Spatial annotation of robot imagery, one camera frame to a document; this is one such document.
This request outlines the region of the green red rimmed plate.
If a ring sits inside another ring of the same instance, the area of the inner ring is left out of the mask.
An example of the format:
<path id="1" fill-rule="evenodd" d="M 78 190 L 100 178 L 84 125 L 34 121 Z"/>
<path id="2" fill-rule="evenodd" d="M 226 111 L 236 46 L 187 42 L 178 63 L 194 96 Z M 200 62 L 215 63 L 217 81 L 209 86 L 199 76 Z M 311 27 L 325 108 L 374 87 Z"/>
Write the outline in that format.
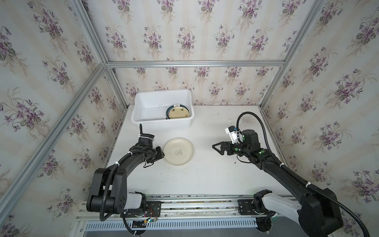
<path id="1" fill-rule="evenodd" d="M 186 108 L 187 109 L 187 107 L 186 106 L 184 106 L 184 105 L 181 105 L 181 104 L 177 104 L 177 105 L 172 105 L 172 106 L 170 106 L 167 110 L 166 110 L 166 119 L 169 119 L 168 118 L 168 111 L 171 109 L 171 108 L 173 108 L 173 107 L 184 107 L 184 108 Z"/>

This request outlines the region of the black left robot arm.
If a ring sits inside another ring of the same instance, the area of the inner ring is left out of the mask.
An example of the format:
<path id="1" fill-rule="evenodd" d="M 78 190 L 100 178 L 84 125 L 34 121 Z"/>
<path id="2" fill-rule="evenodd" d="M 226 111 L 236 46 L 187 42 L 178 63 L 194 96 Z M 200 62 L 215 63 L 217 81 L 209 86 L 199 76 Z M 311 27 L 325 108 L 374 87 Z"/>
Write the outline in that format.
<path id="1" fill-rule="evenodd" d="M 89 189 L 86 210 L 104 217 L 122 213 L 127 202 L 128 176 L 140 164 L 150 167 L 163 158 L 160 146 L 135 145 L 113 165 L 97 169 Z"/>

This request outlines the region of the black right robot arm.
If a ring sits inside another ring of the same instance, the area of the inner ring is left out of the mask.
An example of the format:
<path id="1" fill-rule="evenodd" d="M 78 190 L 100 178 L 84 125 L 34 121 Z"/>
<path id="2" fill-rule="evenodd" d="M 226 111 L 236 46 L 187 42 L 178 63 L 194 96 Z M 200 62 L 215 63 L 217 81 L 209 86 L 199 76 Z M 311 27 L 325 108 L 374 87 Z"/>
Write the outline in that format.
<path id="1" fill-rule="evenodd" d="M 239 209 L 242 215 L 249 211 L 265 215 L 258 224 L 261 232 L 271 228 L 271 218 L 275 214 L 298 223 L 310 237 L 326 237 L 343 227 L 341 204 L 330 189 L 321 189 L 306 181 L 282 163 L 269 148 L 262 148 L 254 130 L 239 131 L 231 126 L 226 131 L 231 140 L 214 144 L 212 148 L 215 151 L 220 155 L 247 158 L 247 163 L 269 174 L 295 198 L 282 198 L 265 189 L 254 194 L 250 203 L 242 204 Z"/>

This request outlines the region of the large cream plate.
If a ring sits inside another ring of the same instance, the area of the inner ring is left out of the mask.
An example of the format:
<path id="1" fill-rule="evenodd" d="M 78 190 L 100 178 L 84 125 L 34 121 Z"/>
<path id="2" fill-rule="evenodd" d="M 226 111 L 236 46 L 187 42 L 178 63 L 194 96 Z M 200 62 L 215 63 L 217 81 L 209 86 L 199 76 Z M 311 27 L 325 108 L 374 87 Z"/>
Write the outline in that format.
<path id="1" fill-rule="evenodd" d="M 164 148 L 164 160 L 174 166 L 182 166 L 188 163 L 194 155 L 193 144 L 184 138 L 169 140 Z"/>

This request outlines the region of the small yellow floral plate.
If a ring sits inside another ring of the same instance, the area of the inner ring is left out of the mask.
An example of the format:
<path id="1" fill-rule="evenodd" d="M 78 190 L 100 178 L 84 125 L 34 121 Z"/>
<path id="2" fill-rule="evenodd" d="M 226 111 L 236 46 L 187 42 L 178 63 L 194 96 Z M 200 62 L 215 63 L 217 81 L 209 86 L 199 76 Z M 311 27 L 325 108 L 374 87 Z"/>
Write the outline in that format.
<path id="1" fill-rule="evenodd" d="M 173 107 L 168 111 L 169 119 L 183 119 L 190 117 L 189 110 L 184 107 Z"/>

